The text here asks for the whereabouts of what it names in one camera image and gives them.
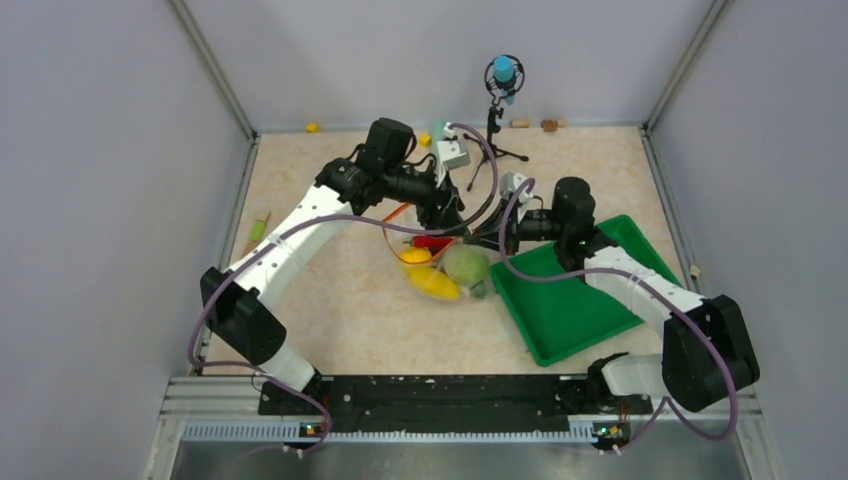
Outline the green cabbage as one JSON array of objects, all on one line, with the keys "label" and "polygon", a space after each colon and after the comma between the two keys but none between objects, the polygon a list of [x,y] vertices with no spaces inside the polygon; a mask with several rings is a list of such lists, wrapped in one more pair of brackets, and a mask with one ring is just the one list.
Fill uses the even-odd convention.
[{"label": "green cabbage", "polygon": [[455,244],[443,254],[442,269],[460,287],[473,287],[489,276],[490,262],[482,249]]}]

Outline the red chili pepper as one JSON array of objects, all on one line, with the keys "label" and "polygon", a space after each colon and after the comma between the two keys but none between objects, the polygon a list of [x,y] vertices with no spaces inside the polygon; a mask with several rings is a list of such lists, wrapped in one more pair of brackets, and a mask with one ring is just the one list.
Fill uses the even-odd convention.
[{"label": "red chili pepper", "polygon": [[446,248],[453,241],[454,238],[449,236],[437,237],[429,235],[416,235],[409,240],[408,244],[411,247],[428,249],[432,254],[435,254],[438,251],[441,251]]}]

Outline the clear zip bag orange zipper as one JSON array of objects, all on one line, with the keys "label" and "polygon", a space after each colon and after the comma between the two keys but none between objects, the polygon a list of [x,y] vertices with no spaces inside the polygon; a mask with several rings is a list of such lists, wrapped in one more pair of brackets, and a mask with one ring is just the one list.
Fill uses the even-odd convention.
[{"label": "clear zip bag orange zipper", "polygon": [[[399,254],[402,250],[404,250],[404,249],[406,249],[406,248],[411,247],[411,246],[408,244],[408,242],[409,242],[409,240],[410,240],[413,236],[416,236],[416,235],[422,235],[422,234],[415,234],[415,235],[413,235],[413,234],[411,234],[411,233],[400,232],[400,231],[397,231],[397,230],[392,230],[392,229],[386,229],[386,228],[384,228],[384,229],[382,230],[382,235],[383,235],[383,240],[385,241],[386,246],[388,247],[388,249],[389,249],[389,251],[391,252],[391,254],[395,257],[395,259],[396,259],[396,261],[397,261],[398,265],[400,266],[400,268],[401,268],[402,272],[404,273],[404,275],[405,275],[405,279],[406,279],[406,281],[407,281],[407,284],[408,284],[408,285],[409,285],[409,286],[410,286],[413,290],[415,290],[415,289],[414,289],[414,288],[413,288],[413,287],[409,284],[409,282],[408,282],[408,280],[407,280],[407,276],[406,276],[406,271],[407,271],[409,268],[411,268],[411,267],[415,267],[415,266],[404,265],[404,264],[400,261],[400,259],[398,258],[398,254]],[[429,264],[426,264],[426,265],[416,265],[416,266],[430,266],[430,267],[434,267],[434,268],[436,268],[436,269],[438,269],[438,270],[440,270],[440,271],[444,272],[444,270],[442,269],[442,256],[443,256],[443,254],[446,252],[446,250],[447,250],[450,246],[455,245],[455,244],[465,244],[465,245],[469,245],[469,244],[468,244],[468,243],[466,243],[466,242],[464,241],[464,239],[463,239],[463,238],[461,238],[461,237],[455,237],[455,236],[449,236],[449,237],[453,237],[453,238],[454,238],[454,241],[453,241],[450,245],[448,245],[446,248],[444,248],[443,250],[438,251],[438,252],[437,252],[437,253],[435,253],[435,254],[432,254],[432,253],[431,253],[431,254],[432,254],[432,260],[430,261],[430,263],[429,263]],[[485,298],[487,298],[487,297],[489,297],[489,296],[491,296],[491,295],[493,295],[493,294],[494,294],[494,286],[493,286],[493,282],[492,282],[492,280],[491,280],[492,262],[491,262],[491,259],[490,259],[490,258],[489,258],[489,262],[490,262],[490,273],[489,273],[489,276],[485,279],[485,281],[486,281],[486,283],[488,284],[488,287],[489,287],[489,294],[488,294]],[[468,293],[468,288],[469,288],[469,287],[460,287],[461,295],[460,295],[460,297],[459,297],[457,300],[440,300],[440,299],[436,299],[436,298],[430,297],[430,296],[428,296],[428,295],[425,295],[425,294],[423,294],[423,293],[420,293],[420,292],[419,292],[419,291],[417,291],[417,290],[415,290],[415,291],[416,291],[416,292],[418,292],[418,293],[420,293],[420,294],[422,294],[422,295],[424,295],[424,296],[426,296],[426,297],[429,297],[429,298],[432,298],[432,299],[435,299],[435,300],[439,300],[439,301],[445,301],[445,302],[461,302],[461,301],[468,301],[468,300],[482,300],[482,299],[475,299],[475,298],[471,298],[471,297],[469,296],[469,293]]]}]

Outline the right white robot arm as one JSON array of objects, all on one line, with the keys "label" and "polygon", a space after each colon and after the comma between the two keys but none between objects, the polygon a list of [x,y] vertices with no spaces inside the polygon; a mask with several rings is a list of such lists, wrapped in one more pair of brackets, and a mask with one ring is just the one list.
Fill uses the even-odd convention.
[{"label": "right white robot arm", "polygon": [[[589,404],[612,412],[629,395],[668,397],[699,412],[761,378],[761,368],[740,305],[727,295],[708,298],[664,278],[634,258],[595,222],[589,184],[564,177],[547,208],[530,209],[534,180],[507,173],[499,181],[497,211],[473,240],[501,253],[504,266],[523,280],[578,279],[649,325],[662,341],[658,354],[625,353],[604,360],[586,385]],[[542,277],[509,260],[523,241],[550,240],[562,271]]]}]

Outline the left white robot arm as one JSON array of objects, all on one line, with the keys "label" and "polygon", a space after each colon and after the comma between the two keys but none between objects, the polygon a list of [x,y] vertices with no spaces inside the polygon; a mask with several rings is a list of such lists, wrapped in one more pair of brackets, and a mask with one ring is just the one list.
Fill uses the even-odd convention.
[{"label": "left white robot arm", "polygon": [[389,118],[374,121],[366,140],[349,156],[325,164],[294,210],[258,246],[226,270],[212,267],[201,278],[203,322],[249,365],[283,383],[283,401],[297,413],[319,404],[319,373],[291,346],[273,310],[309,260],[348,222],[384,200],[414,206],[428,233],[467,230],[449,175],[470,162],[465,140],[443,127],[423,170],[408,159],[415,145],[410,126]]}]

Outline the teal plastic tube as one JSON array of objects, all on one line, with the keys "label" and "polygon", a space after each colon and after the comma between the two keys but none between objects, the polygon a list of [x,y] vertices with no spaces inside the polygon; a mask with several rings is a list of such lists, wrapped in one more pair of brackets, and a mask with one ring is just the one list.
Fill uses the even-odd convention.
[{"label": "teal plastic tube", "polygon": [[430,133],[434,138],[441,138],[444,135],[444,129],[446,126],[446,121],[444,119],[437,119],[433,122]]}]

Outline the green plastic tray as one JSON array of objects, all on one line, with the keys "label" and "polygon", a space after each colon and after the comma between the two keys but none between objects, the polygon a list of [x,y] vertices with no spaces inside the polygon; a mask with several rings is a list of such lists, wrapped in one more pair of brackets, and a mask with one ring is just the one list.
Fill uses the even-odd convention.
[{"label": "green plastic tray", "polygon": [[[627,253],[676,286],[682,286],[633,219],[618,215],[598,224]],[[532,276],[563,273],[553,244],[510,259]],[[536,283],[515,276],[502,262],[491,267],[494,288],[520,331],[537,365],[548,367],[643,322],[625,306],[578,278]]]}]

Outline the brown wooden pieces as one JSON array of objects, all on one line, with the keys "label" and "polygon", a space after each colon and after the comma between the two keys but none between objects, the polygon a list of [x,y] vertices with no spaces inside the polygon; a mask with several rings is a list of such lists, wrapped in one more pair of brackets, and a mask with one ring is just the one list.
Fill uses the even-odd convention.
[{"label": "brown wooden pieces", "polygon": [[546,133],[553,133],[567,127],[568,121],[565,118],[544,119],[540,122],[540,128]]}]

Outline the blue microphone on tripod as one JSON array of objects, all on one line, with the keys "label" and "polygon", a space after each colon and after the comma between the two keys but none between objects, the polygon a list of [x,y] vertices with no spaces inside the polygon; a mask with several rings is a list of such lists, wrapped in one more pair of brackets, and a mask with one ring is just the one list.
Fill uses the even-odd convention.
[{"label": "blue microphone on tripod", "polygon": [[463,135],[465,140],[475,143],[483,153],[483,159],[475,167],[474,173],[467,184],[467,191],[472,190],[480,169],[486,162],[489,162],[485,153],[485,146],[491,148],[495,159],[513,157],[521,162],[529,161],[528,156],[503,150],[493,142],[493,137],[502,129],[499,125],[499,121],[503,118],[505,110],[504,106],[513,104],[515,95],[523,88],[524,83],[524,66],[521,61],[513,55],[499,55],[486,66],[484,72],[484,85],[491,96],[491,102],[487,114],[486,140],[478,140],[469,134]]}]

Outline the wooden stick green block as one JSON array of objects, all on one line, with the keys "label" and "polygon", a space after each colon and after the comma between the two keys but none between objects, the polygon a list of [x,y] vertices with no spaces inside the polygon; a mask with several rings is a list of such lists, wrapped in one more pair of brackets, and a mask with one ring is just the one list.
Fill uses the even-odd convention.
[{"label": "wooden stick green block", "polygon": [[258,245],[264,238],[266,228],[270,221],[272,212],[270,210],[260,213],[253,219],[253,223],[248,232],[247,242],[242,251],[243,255],[248,255],[257,249]]}]

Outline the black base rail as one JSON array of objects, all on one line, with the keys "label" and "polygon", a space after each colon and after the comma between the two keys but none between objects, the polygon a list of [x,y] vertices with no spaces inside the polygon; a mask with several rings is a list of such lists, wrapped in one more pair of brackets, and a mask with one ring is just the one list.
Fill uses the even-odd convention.
[{"label": "black base rail", "polygon": [[564,432],[580,415],[652,414],[640,395],[615,397],[586,375],[336,375],[301,400],[266,383],[263,416],[320,416],[334,433],[501,434]]}]

